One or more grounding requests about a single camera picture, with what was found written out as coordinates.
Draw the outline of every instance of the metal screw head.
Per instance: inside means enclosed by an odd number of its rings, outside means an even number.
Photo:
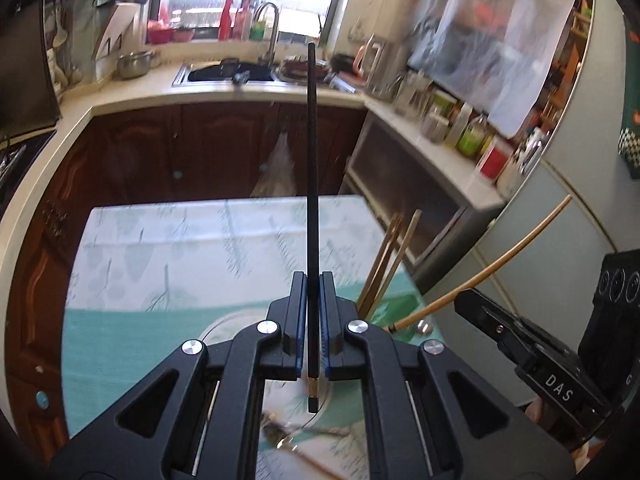
[[[197,339],[189,339],[182,343],[182,351],[188,355],[196,355],[202,352],[202,343]]]
[[[433,325],[426,319],[421,319],[415,326],[415,331],[421,335],[429,335],[433,332]]]
[[[258,332],[261,334],[273,334],[278,329],[278,324],[269,319],[258,323]]]
[[[354,319],[347,325],[349,332],[353,332],[354,334],[362,334],[367,328],[369,328],[369,324],[361,319]]]
[[[427,339],[427,341],[422,343],[422,348],[427,354],[438,355],[442,354],[444,345],[437,339]]]

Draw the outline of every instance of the metal pot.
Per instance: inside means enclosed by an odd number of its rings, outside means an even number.
[[[145,50],[120,56],[117,63],[118,75],[122,79],[133,79],[145,75],[151,69],[152,55],[150,50]]]

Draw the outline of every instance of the black gripper frame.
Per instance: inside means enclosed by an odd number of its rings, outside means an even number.
[[[254,480],[264,381],[300,377],[305,310],[306,276],[295,272],[289,297],[269,307],[275,332],[255,323],[198,352],[177,348],[73,437],[50,471],[61,480]]]
[[[446,347],[427,352],[372,324],[352,332],[356,306],[330,272],[320,319],[326,377],[362,383],[371,479],[575,477],[568,451]]]
[[[517,318],[475,289],[461,292],[456,313],[493,339],[516,375],[566,423],[558,437],[580,447],[612,413],[610,402],[585,372],[580,357],[544,329]]]

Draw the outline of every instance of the spoon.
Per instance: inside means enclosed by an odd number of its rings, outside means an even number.
[[[60,19],[61,6],[60,2],[56,2],[56,37],[53,38],[53,48],[59,48],[65,43],[68,34],[66,30],[62,28],[62,20]]]

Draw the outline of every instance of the wooden cabinet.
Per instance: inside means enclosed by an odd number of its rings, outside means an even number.
[[[180,107],[132,110],[94,121],[106,136],[101,166],[108,182],[123,186],[130,204],[172,202],[171,139],[180,129]]]
[[[275,129],[273,103],[210,103],[182,108],[182,148],[192,164],[182,169],[181,186],[192,200],[246,198],[260,175],[263,135]]]
[[[43,388],[60,387],[62,319],[71,266],[46,235],[36,213],[9,292],[6,370]]]
[[[337,194],[364,110],[319,107],[319,182]],[[289,134],[297,194],[306,193],[306,107],[212,103],[94,118],[56,170],[15,265],[5,365],[21,439],[48,461],[66,441],[61,342],[66,292],[97,206],[247,198],[280,132]],[[49,405],[39,407],[44,392]]]
[[[365,119],[364,110],[318,107],[318,183],[320,194],[337,194],[348,156]],[[280,105],[278,132],[289,136],[296,190],[306,195],[306,106]]]
[[[37,388],[11,375],[6,382],[20,440],[34,457],[48,464],[69,438],[60,388]]]

